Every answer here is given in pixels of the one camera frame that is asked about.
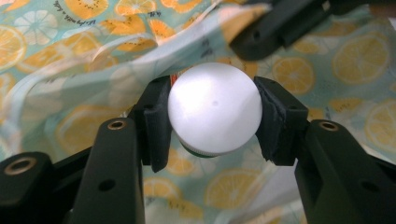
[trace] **wrinkled cloth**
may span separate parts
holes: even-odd
[[[396,162],[389,21],[362,7],[267,59],[238,59],[228,43],[269,9],[209,0],[0,1],[0,160],[23,151],[64,159],[91,146],[99,125],[128,111],[152,79],[219,62],[278,81],[310,119],[340,122],[367,152]],[[147,223],[306,222],[294,199],[249,211],[277,169],[255,137],[204,159],[173,134],[167,167],[144,167]]]

